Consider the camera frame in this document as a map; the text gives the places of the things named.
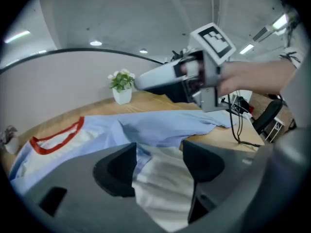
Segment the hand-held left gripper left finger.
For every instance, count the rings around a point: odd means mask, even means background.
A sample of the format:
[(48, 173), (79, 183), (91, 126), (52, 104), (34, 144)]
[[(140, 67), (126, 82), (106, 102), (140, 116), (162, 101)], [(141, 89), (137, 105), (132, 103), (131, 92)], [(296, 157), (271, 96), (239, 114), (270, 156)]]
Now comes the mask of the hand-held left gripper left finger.
[(55, 233), (166, 233), (137, 205), (134, 143), (63, 162), (25, 194), (37, 219)]

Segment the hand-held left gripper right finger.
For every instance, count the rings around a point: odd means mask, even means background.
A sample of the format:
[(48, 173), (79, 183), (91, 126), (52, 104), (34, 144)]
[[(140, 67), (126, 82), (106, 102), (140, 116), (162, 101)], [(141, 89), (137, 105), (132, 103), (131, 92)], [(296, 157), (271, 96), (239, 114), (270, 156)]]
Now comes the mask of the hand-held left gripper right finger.
[(275, 145), (256, 152), (183, 141), (194, 179), (188, 223), (268, 224), (275, 219)]

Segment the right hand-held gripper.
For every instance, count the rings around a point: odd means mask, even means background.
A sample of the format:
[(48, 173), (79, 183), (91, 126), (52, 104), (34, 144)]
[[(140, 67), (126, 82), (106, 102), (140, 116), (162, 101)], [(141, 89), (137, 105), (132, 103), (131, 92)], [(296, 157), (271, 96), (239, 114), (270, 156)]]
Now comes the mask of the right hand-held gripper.
[(134, 79), (136, 90), (183, 83), (187, 100), (204, 112), (227, 109), (218, 103), (221, 68), (236, 51), (225, 33), (213, 22), (190, 33), (183, 57), (149, 70)]

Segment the white shirt with blue sleeves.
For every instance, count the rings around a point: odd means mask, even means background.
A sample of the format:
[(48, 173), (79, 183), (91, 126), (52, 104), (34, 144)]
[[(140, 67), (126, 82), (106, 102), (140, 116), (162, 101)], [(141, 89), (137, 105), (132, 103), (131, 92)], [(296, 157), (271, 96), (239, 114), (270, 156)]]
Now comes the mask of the white shirt with blue sleeves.
[(11, 185), (26, 193), (66, 160), (109, 147), (137, 145), (134, 189), (139, 206), (168, 232), (188, 225), (194, 181), (179, 147), (192, 135), (231, 127), (222, 112), (173, 110), (111, 116), (82, 116), (69, 128), (31, 138), (9, 173)]

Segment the person's right forearm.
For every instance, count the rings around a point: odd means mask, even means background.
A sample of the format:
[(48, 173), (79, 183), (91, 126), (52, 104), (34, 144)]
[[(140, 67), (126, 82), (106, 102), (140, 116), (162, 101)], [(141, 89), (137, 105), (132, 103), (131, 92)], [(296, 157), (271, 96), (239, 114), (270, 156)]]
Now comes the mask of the person's right forearm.
[(267, 63), (226, 62), (221, 71), (218, 96), (237, 90), (279, 95), (295, 72), (296, 67), (287, 59)]

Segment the white-flowered plant in white pot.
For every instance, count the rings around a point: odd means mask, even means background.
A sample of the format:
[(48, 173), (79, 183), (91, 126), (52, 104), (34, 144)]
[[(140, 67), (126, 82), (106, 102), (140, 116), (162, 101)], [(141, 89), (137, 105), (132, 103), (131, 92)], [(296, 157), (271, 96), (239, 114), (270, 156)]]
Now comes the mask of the white-flowered plant in white pot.
[(107, 78), (110, 80), (110, 89), (112, 89), (115, 102), (119, 105), (129, 103), (132, 97), (135, 74), (127, 69), (122, 69), (109, 74)]

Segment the white metal rack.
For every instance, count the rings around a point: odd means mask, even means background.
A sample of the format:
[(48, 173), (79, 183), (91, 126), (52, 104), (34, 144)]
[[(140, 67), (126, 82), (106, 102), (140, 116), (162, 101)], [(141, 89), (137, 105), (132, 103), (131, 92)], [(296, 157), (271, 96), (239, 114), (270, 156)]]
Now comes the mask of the white metal rack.
[(280, 132), (281, 128), (284, 126), (284, 123), (283, 123), (278, 117), (275, 117), (275, 118), (274, 118), (274, 122), (275, 122), (275, 124), (274, 124), (273, 128), (271, 129), (271, 131), (269, 132), (269, 134), (268, 134), (267, 137), (265, 138), (265, 140), (267, 141), (267, 140), (270, 138), (271, 134), (272, 134), (273, 132), (275, 132), (275, 134), (273, 135), (273, 137), (270, 139), (270, 142), (269, 142), (269, 143), (271, 143), (271, 142), (275, 139), (275, 137), (276, 137), (276, 136), (278, 135), (278, 133)]

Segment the black office chair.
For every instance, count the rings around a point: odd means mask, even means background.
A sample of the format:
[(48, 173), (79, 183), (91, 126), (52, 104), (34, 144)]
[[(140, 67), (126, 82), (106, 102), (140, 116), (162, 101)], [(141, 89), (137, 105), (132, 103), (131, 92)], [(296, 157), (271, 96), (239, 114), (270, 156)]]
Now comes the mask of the black office chair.
[(260, 95), (253, 93), (250, 99), (253, 107), (253, 127), (261, 135), (265, 128), (274, 120), (283, 106), (287, 106), (282, 97), (277, 95)]

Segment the person's white black-patterned clothing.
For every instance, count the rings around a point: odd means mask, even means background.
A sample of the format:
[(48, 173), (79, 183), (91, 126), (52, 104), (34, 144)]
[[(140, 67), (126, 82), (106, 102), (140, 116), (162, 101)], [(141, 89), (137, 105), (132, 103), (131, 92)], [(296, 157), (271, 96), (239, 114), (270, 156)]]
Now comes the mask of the person's white black-patterned clothing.
[(305, 50), (300, 50), (296, 47), (286, 47), (283, 52), (279, 55), (280, 58), (289, 60), (296, 69), (299, 69), (303, 63), (307, 52)]

